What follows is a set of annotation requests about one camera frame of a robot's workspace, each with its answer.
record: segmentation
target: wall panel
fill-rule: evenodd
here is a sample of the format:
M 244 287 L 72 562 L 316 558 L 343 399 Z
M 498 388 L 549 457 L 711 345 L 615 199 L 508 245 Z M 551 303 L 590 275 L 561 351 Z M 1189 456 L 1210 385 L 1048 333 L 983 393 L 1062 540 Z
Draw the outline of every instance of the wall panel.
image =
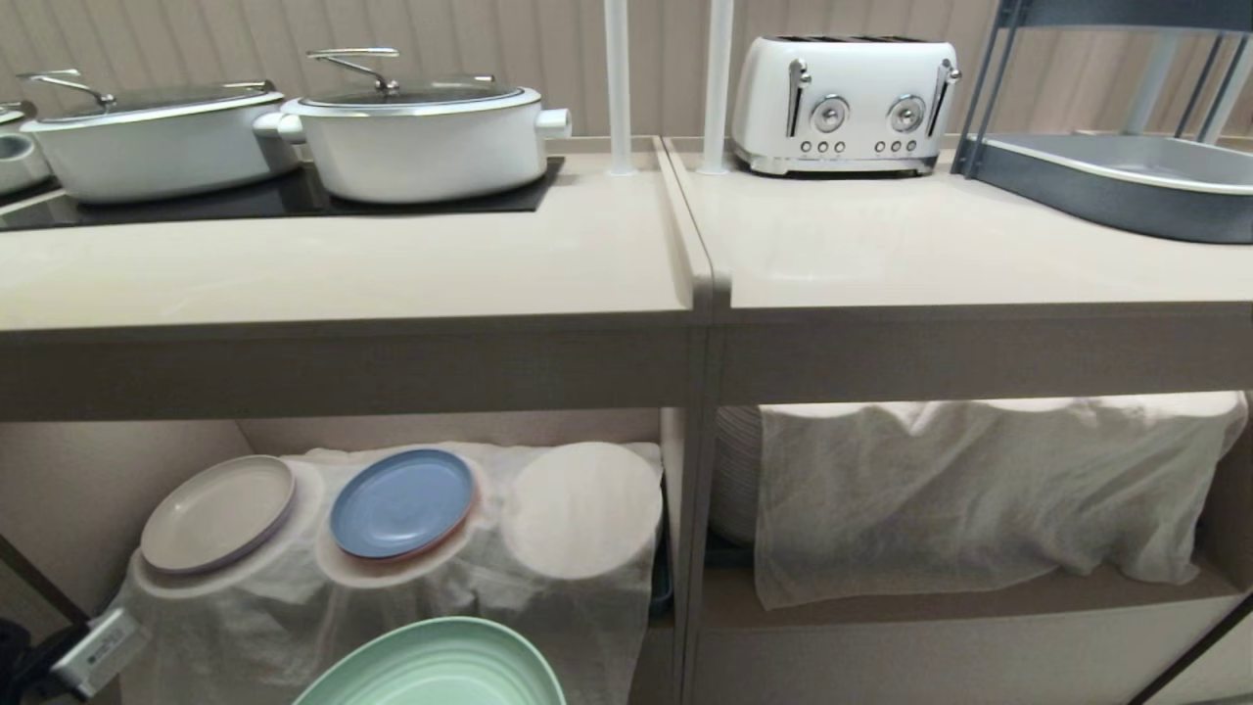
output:
M 633 123 L 638 134 L 699 134 L 710 0 L 630 0 Z M 969 80 L 996 0 L 738 0 L 732 95 L 754 36 L 885 33 L 946 39 Z M 79 96 L 19 86 L 14 73 L 78 66 L 108 89 L 267 76 L 289 94 L 335 89 L 343 71 L 302 58 L 331 45 L 392 45 L 405 74 L 495 73 L 575 113 L 579 134 L 608 131 L 601 0 L 0 0 L 0 96 L 63 108 Z M 1029 30 L 995 129 L 1116 129 L 1153 48 L 1149 31 Z M 1209 49 L 1189 35 L 1153 129 L 1173 130 Z M 1230 46 L 1222 58 L 1230 56 Z M 1205 95 L 1213 94 L 1218 75 Z M 1199 125 L 1195 115 L 1192 128 Z M 951 125 L 956 129 L 957 123 Z M 1253 134 L 1253 91 L 1227 129 Z

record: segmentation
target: toaster base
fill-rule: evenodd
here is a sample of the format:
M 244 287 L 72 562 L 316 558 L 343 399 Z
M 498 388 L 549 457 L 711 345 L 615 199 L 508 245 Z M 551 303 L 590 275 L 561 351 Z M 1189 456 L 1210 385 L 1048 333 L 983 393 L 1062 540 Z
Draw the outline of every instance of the toaster base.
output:
M 736 155 L 749 169 L 771 175 L 788 173 L 870 173 L 870 172 L 915 172 L 927 175 L 936 168 L 938 155 L 908 157 L 905 159 L 793 159 L 789 157 L 767 157 L 752 154 L 736 144 Z

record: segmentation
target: blue plate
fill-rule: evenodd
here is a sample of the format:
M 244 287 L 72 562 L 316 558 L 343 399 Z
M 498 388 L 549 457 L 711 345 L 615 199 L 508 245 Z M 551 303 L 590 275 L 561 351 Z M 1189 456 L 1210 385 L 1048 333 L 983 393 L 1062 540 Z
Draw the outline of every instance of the blue plate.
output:
M 331 510 L 331 533 L 361 558 L 420 552 L 461 525 L 474 496 L 465 461 L 434 448 L 406 451 L 352 478 Z

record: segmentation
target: beige countertop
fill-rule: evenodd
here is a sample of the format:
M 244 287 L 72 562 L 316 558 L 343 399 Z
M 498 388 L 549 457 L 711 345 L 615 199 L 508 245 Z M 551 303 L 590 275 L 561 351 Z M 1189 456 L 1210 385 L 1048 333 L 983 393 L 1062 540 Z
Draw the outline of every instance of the beige countertop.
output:
M 639 172 L 614 177 L 578 153 L 595 142 L 556 149 L 535 213 L 0 232 L 0 332 L 690 311 L 708 262 L 664 153 L 638 139 Z
M 1250 245 L 1090 223 L 952 175 L 951 154 L 925 178 L 813 180 L 700 174 L 699 142 L 674 143 L 733 309 L 1253 302 Z

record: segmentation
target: induction cooktop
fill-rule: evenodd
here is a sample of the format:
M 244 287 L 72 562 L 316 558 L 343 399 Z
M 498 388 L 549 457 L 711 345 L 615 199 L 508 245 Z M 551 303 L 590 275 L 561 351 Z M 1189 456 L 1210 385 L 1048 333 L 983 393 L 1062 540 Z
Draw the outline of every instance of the induction cooktop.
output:
M 550 157 L 548 170 L 539 179 L 502 193 L 461 200 L 383 205 L 345 200 L 327 193 L 312 164 L 292 173 L 199 195 L 125 203 L 86 205 L 60 194 L 0 214 L 0 232 L 76 225 L 212 220 L 229 218 L 289 218 L 309 215 L 429 215 L 447 213 L 534 212 L 556 180 L 564 157 Z M 45 184 L 41 190 L 48 189 Z

